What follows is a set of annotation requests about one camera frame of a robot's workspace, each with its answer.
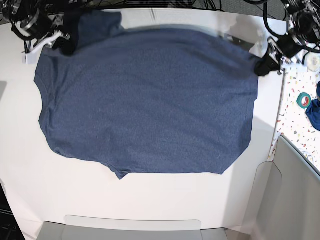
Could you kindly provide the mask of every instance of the heather blue shirt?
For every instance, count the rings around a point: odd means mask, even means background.
[[[126,31],[120,13],[71,23],[76,52],[44,49],[34,79],[55,153],[100,162],[121,179],[222,174],[248,147],[256,57],[194,30]]]

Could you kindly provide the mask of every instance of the white table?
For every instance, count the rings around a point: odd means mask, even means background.
[[[125,28],[187,24],[209,34],[229,34],[255,44],[262,57],[269,34],[260,17],[204,10],[126,9]],[[269,20],[284,34],[286,23]],[[52,152],[38,118],[42,103],[35,65],[23,65],[23,42],[10,25],[0,26],[0,179],[16,220],[28,239],[44,221],[66,215],[123,220],[199,220],[202,229],[242,225],[257,167],[267,161],[280,104],[283,77],[261,77],[254,104],[251,143],[223,174],[131,173],[118,180],[97,162]]]

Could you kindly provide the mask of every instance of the terrazzo countertop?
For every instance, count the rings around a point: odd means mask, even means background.
[[[285,73],[281,103],[268,161],[275,157],[277,141],[285,135],[313,165],[320,170],[320,131],[311,125],[305,109],[297,104],[298,96],[305,92],[317,98],[320,72],[298,72],[291,68]]]

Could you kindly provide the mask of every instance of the tape roll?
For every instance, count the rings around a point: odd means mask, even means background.
[[[313,52],[309,53],[306,59],[306,67],[312,72],[317,72],[320,69],[320,55]]]
[[[311,97],[308,93],[303,92],[298,96],[296,100],[300,108],[306,109],[311,104]]]

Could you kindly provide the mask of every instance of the cable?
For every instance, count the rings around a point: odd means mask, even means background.
[[[204,6],[205,6],[205,9],[209,9],[207,0],[204,0]]]
[[[257,7],[258,9],[260,9],[262,12],[264,11],[264,10],[263,10],[261,7],[259,7],[258,5],[256,5],[256,7]],[[269,13],[268,13],[268,16],[269,16],[270,18],[272,18],[272,19],[278,20],[276,17],[272,16],[272,15],[269,14]],[[287,10],[284,9],[284,18],[282,19],[282,21],[285,21],[286,18],[287,18]]]
[[[9,240],[9,237],[10,237],[11,232],[12,232],[13,229],[14,229],[14,227],[13,227],[13,226],[10,226],[10,229],[9,229],[7,235],[5,236],[4,240]]]
[[[119,4],[125,5],[126,3],[128,3],[128,0],[119,1],[119,2],[117,2],[117,3],[115,3],[115,4],[113,4],[113,5],[119,5]]]
[[[109,2],[109,1],[101,0],[96,7],[100,7],[102,3],[107,3],[109,6],[112,5],[111,2]]]
[[[260,1],[252,1],[252,0],[242,0],[244,2],[246,2],[247,4],[251,4],[251,5],[262,5],[267,3],[269,0],[260,0]]]
[[[306,56],[309,54],[310,52],[308,51],[302,58],[302,65],[305,65],[305,61],[306,61]]]
[[[302,47],[302,49],[307,50],[307,51],[309,51],[311,53],[320,54],[320,50],[313,49],[313,48],[310,48],[310,47],[307,47],[307,46],[301,46],[301,47]]]
[[[216,4],[213,0],[205,0],[206,2],[209,2],[211,9],[217,10]]]
[[[28,54],[29,53],[29,49],[28,49],[28,46],[27,46],[27,42],[26,41],[23,41],[23,42],[24,42],[24,52],[26,54]]]
[[[272,31],[269,24],[268,24],[268,3],[267,2],[265,2],[263,4],[263,22],[264,22],[265,28],[268,30],[268,32],[271,35],[275,36],[278,39],[283,37],[283,35],[279,35],[279,34],[275,33],[274,31]]]
[[[258,9],[260,9],[262,12],[264,11],[264,10],[263,10],[261,7],[259,7],[258,5],[256,5],[256,7],[257,7]],[[268,16],[269,16],[270,18],[272,18],[272,19],[277,20],[274,16],[270,15],[269,13],[268,13]]]
[[[220,4],[220,9],[219,9],[219,10],[220,10],[221,12],[224,12],[224,11],[222,10],[222,0],[219,0],[219,4]]]
[[[35,39],[34,36],[24,36],[24,35],[18,30],[17,26],[16,26],[13,22],[11,22],[11,25],[12,25],[11,31],[14,32],[15,35],[17,35],[18,38],[22,39],[23,41],[31,41],[31,40]]]
[[[205,9],[205,8],[198,8],[198,7],[195,7],[195,6],[192,6],[192,9],[195,9],[195,10],[206,10],[206,11],[213,11],[213,12],[225,12],[223,10],[220,10],[220,9]]]

